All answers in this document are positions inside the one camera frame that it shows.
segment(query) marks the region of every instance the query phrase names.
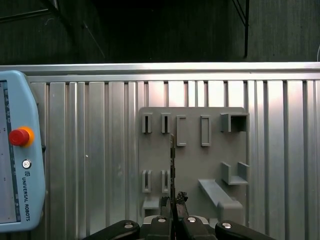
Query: universal robots logo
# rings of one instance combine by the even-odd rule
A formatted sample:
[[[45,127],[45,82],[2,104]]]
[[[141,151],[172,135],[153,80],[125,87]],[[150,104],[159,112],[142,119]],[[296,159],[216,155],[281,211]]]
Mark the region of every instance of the universal robots logo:
[[[27,177],[30,177],[30,172],[25,171],[24,176],[25,177],[22,178],[24,213],[25,213],[26,221],[30,222],[30,209],[29,209],[28,185],[27,185]]]

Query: cable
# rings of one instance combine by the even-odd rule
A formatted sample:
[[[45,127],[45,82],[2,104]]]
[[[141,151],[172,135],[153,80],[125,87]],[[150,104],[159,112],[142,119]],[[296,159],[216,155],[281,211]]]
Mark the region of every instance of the cable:
[[[316,61],[319,62],[320,45],[318,47],[318,52],[316,53]]]

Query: screw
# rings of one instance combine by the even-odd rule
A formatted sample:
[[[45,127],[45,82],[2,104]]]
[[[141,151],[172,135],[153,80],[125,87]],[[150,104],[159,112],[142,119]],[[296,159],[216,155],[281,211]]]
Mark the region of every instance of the screw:
[[[188,221],[190,223],[194,223],[196,221],[196,219],[194,217],[188,217]]]
[[[125,225],[124,225],[124,228],[126,228],[126,229],[130,229],[130,228],[133,228],[134,226],[131,224],[131,223],[126,223]]]
[[[31,168],[31,161],[29,159],[25,159],[23,162],[22,162],[22,167],[24,169],[29,169]]]
[[[225,229],[230,229],[232,227],[231,224],[227,222],[222,223],[222,226],[224,226]]]

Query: corrugated metal wall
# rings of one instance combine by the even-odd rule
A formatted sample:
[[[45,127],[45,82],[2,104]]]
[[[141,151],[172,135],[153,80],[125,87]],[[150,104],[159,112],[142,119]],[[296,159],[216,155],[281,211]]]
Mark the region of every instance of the corrugated metal wall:
[[[268,73],[245,72],[247,79],[261,80],[218,80],[244,73],[213,72],[198,74],[215,80],[188,80],[200,78],[191,73],[177,81],[148,81],[159,78],[157,73],[141,81],[130,81],[138,78],[133,74],[92,72],[31,76],[47,146],[45,215],[36,230],[0,240],[72,240],[123,219],[137,220],[136,116],[145,106],[246,108],[248,225],[278,240],[319,240],[320,70],[288,73],[275,65]]]

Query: red button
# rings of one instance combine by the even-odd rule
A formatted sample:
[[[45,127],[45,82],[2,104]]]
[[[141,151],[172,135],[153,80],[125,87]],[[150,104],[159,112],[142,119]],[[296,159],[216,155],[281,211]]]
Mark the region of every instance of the red button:
[[[9,142],[14,146],[23,147],[29,140],[30,135],[24,129],[15,129],[9,133]]]

